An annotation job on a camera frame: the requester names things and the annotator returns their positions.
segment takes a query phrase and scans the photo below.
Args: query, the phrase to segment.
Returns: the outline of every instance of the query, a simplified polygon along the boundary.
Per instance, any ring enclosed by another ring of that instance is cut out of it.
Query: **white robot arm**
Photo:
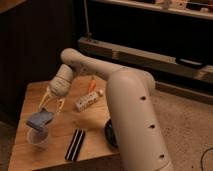
[[[107,105],[127,171],[174,170],[150,100],[155,88],[151,74],[90,58],[74,49],[65,49],[61,59],[64,64],[56,80],[71,83],[77,75],[90,73],[107,81]],[[50,91],[56,96],[66,95],[55,91],[54,86]]]

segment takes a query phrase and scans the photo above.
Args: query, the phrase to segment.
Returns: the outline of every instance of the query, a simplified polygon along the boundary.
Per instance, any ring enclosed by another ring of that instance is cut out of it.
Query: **striped object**
[[[69,161],[76,161],[80,152],[81,145],[85,137],[85,131],[76,129],[72,137],[72,141],[67,150],[65,159]]]

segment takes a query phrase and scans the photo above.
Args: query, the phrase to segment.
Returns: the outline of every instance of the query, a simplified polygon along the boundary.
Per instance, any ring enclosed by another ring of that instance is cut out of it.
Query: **speckled floor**
[[[201,171],[203,152],[213,147],[213,105],[157,91],[152,101],[176,171]],[[7,170],[15,130],[0,123],[0,170]],[[213,150],[203,158],[213,170]],[[124,171],[120,156],[99,158],[48,170]]]

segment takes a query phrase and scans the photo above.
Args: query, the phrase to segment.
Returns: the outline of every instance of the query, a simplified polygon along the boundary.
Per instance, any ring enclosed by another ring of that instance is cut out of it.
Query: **clear cup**
[[[32,145],[46,149],[50,143],[48,128],[45,128],[42,132],[30,128],[30,130],[27,132],[27,141]]]

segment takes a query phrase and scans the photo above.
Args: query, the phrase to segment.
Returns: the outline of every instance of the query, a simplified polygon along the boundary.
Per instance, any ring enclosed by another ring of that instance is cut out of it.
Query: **cable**
[[[201,159],[200,159],[200,167],[201,167],[201,170],[204,171],[204,168],[203,168],[203,158],[205,157],[205,154],[209,151],[213,150],[213,147],[211,148],[208,148],[207,150],[205,150],[201,156]]]

